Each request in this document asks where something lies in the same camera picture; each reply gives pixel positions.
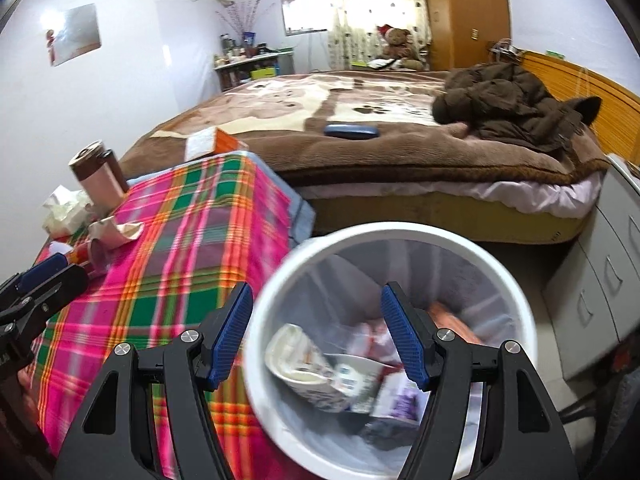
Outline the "red soda can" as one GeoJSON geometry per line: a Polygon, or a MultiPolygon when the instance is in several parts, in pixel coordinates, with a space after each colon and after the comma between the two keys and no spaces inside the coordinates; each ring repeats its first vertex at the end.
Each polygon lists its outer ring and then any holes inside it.
{"type": "Polygon", "coordinates": [[[104,275],[110,266],[110,257],[99,240],[86,240],[66,255],[68,263],[81,266],[90,278],[104,275]]]}

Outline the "white round trash bin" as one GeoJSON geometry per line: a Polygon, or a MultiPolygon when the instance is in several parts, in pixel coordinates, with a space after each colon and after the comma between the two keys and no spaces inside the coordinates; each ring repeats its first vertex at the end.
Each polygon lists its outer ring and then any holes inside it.
{"type": "Polygon", "coordinates": [[[396,284],[413,307],[435,301],[489,347],[516,341],[537,355],[529,304],[506,268],[457,234],[407,222],[352,226],[306,240],[280,263],[254,304],[243,341],[243,376],[262,429],[282,452],[325,479],[393,479],[419,426],[371,416],[386,375],[403,370],[424,390],[426,359],[393,328],[396,284]],[[264,355],[284,324],[300,326],[349,396],[341,413],[318,410],[273,376],[264,355]]]}

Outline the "small white foam net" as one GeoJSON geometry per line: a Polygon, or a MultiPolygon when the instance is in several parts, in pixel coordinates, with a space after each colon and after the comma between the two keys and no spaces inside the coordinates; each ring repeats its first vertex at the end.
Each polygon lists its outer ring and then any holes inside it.
{"type": "Polygon", "coordinates": [[[48,247],[50,256],[54,254],[68,255],[73,250],[73,246],[70,246],[69,244],[63,242],[59,242],[58,240],[52,240],[48,247]]]}

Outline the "yellow white tissue pack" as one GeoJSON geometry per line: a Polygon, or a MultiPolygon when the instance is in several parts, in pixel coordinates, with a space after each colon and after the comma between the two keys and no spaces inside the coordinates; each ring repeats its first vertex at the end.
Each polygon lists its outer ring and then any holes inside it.
{"type": "Polygon", "coordinates": [[[42,206],[47,211],[42,227],[51,238],[71,236],[96,220],[93,202],[84,190],[59,185],[42,206]]]}

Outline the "brown beige travel mug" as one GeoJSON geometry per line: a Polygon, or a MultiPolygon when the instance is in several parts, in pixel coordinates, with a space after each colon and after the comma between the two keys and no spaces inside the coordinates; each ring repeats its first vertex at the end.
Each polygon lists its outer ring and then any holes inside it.
{"type": "Polygon", "coordinates": [[[108,216],[128,193],[129,185],[115,153],[101,140],[78,151],[68,166],[100,216],[108,216]]]}

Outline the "white purple small box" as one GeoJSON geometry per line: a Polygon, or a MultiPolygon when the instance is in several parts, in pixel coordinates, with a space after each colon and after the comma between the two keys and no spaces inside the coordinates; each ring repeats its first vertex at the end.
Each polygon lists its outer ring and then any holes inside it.
{"type": "Polygon", "coordinates": [[[419,426],[430,393],[422,391],[403,370],[386,375],[378,389],[370,416],[376,422],[397,422],[419,426]]]}

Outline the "orange carton in bin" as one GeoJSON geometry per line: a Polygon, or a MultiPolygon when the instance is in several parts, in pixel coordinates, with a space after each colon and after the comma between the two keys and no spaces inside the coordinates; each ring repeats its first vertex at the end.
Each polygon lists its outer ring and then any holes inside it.
{"type": "Polygon", "coordinates": [[[458,336],[469,344],[482,344],[480,340],[460,318],[457,318],[445,306],[439,302],[433,302],[427,309],[437,328],[448,328],[453,330],[458,336]]]}

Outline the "grey drawer cabinet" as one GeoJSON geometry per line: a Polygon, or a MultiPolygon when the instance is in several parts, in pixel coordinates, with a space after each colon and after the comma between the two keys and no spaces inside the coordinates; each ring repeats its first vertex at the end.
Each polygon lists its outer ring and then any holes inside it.
{"type": "Polygon", "coordinates": [[[639,328],[639,174],[618,155],[608,159],[585,229],[544,289],[566,380],[639,328]]]}

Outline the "plaid pink green tablecloth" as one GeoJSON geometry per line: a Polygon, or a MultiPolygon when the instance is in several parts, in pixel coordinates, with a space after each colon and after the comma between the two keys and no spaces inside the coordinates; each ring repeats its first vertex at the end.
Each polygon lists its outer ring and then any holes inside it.
{"type": "Polygon", "coordinates": [[[40,426],[62,445],[116,344],[166,344],[197,326],[239,281],[260,289],[288,252],[302,199],[252,155],[228,154],[134,184],[116,211],[140,237],[103,278],[50,319],[32,366],[40,426]]]}

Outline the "white orange box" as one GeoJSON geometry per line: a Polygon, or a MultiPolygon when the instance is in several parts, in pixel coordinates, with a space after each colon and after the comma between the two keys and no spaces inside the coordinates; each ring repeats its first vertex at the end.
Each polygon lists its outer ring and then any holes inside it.
{"type": "Polygon", "coordinates": [[[208,127],[186,138],[184,160],[199,159],[234,151],[246,151],[247,145],[219,127],[208,127]]]}

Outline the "white printed paper cup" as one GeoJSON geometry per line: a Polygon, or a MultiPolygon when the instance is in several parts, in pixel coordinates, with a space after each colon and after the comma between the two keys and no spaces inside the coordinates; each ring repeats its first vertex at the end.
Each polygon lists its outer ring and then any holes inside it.
{"type": "Polygon", "coordinates": [[[273,376],[318,410],[348,408],[349,396],[334,387],[334,367],[300,326],[281,326],[267,344],[264,361],[273,376]]]}

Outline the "cluttered white shelf table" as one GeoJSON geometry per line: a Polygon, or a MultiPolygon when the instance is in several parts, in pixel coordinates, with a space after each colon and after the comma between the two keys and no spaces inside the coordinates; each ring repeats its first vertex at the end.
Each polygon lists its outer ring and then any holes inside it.
{"type": "Polygon", "coordinates": [[[273,49],[266,44],[233,47],[214,55],[214,72],[222,92],[257,79],[295,73],[294,50],[273,49]]]}

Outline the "dark blue glasses case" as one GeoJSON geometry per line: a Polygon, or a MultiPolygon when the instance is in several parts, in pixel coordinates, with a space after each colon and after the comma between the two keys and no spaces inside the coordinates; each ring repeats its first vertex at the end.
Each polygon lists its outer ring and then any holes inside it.
{"type": "Polygon", "coordinates": [[[371,140],[380,136],[378,128],[357,124],[329,124],[324,128],[323,134],[331,138],[356,141],[371,140]]]}

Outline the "brown patterned bed blanket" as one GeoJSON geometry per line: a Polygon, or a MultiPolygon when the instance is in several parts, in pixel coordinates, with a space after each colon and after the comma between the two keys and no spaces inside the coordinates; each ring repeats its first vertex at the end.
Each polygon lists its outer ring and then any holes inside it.
{"type": "Polygon", "coordinates": [[[571,185],[608,168],[590,126],[558,158],[441,125],[432,106],[450,73],[336,70],[259,79],[158,125],[122,156],[127,177],[184,161],[186,138],[219,127],[295,186],[368,182],[532,181],[571,185]],[[329,124],[378,128],[371,140],[323,134],[329,124]]]}

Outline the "wooden headboard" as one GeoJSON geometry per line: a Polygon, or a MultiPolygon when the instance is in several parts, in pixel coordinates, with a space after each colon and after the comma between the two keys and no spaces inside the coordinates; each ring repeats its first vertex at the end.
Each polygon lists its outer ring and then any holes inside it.
{"type": "Polygon", "coordinates": [[[638,165],[640,103],[634,92],[588,68],[541,53],[525,52],[521,66],[541,79],[559,100],[598,96],[602,105],[591,129],[602,151],[638,165]]]}

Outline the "dark brown jacket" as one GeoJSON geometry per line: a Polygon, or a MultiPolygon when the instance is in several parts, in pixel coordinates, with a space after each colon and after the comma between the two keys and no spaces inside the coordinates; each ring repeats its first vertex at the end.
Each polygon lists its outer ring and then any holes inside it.
{"type": "Polygon", "coordinates": [[[452,72],[432,106],[441,125],[464,122],[474,136],[560,157],[597,119],[598,96],[560,101],[515,63],[478,64],[452,72]]]}

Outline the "brown teddy bear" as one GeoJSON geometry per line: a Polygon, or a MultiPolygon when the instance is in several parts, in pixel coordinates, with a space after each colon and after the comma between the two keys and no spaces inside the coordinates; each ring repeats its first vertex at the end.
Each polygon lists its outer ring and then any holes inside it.
{"type": "Polygon", "coordinates": [[[410,30],[390,25],[378,26],[378,36],[383,43],[380,58],[392,61],[395,70],[420,72],[425,65],[413,44],[410,30]]]}

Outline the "dotted cream curtain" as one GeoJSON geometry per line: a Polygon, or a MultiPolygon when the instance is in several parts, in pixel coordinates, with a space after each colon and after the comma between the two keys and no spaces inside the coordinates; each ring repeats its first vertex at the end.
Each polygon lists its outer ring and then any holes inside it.
{"type": "Polygon", "coordinates": [[[334,70],[378,58],[386,44],[380,29],[407,29],[422,51],[432,43],[426,0],[328,0],[328,52],[334,70]]]}

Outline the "orange wooden wardrobe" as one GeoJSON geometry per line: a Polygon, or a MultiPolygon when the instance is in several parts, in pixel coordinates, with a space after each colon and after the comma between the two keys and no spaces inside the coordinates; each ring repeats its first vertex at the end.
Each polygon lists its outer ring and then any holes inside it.
{"type": "Polygon", "coordinates": [[[511,37],[509,0],[426,0],[432,70],[485,63],[490,48],[511,37]]]}

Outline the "silver wall plaque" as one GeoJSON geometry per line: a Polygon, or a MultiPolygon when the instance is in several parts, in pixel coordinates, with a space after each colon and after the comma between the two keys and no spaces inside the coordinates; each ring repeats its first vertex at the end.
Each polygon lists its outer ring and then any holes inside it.
{"type": "Polygon", "coordinates": [[[46,32],[46,45],[51,66],[98,50],[102,41],[96,5],[88,3],[58,14],[54,27],[46,32]]]}

